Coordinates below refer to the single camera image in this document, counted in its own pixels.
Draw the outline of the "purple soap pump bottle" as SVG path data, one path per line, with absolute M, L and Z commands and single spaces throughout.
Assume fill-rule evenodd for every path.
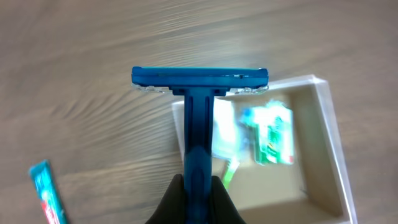
M 234 105 L 231 101 L 215 99 L 213 112 L 213 157 L 238 161 L 244 157 L 244 137 L 238 125 Z

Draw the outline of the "white toothpaste tube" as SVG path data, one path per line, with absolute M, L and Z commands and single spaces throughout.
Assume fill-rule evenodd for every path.
M 29 176 L 40 200 L 48 224 L 68 224 L 66 211 L 55 184 L 48 160 L 32 166 Z

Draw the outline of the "green white toothbrush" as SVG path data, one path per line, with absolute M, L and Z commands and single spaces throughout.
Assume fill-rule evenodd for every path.
M 221 182 L 226 190 L 229 189 L 229 185 L 233 179 L 233 176 L 240 165 L 239 159 L 237 157 L 232 157 L 226 165 L 226 169 L 221 178 Z

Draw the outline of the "blue toothbrush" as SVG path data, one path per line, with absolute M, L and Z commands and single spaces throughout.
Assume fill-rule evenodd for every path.
M 267 87 L 267 69 L 135 66 L 131 80 L 141 90 L 169 89 L 173 95 L 184 97 L 184 222 L 208 223 L 214 99 Z

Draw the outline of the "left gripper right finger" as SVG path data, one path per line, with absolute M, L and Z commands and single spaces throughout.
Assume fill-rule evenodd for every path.
M 246 224 L 242 219 L 221 179 L 211 177 L 211 223 Z

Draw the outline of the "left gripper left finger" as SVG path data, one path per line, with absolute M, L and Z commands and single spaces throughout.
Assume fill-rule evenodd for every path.
M 176 174 L 146 224 L 185 223 L 185 190 L 183 175 Z

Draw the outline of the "green Dettol soap packet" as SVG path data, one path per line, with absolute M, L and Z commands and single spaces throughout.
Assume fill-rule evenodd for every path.
M 257 164 L 294 163 L 293 111 L 285 103 L 270 100 L 264 106 L 244 108 L 241 122 L 251 132 Z

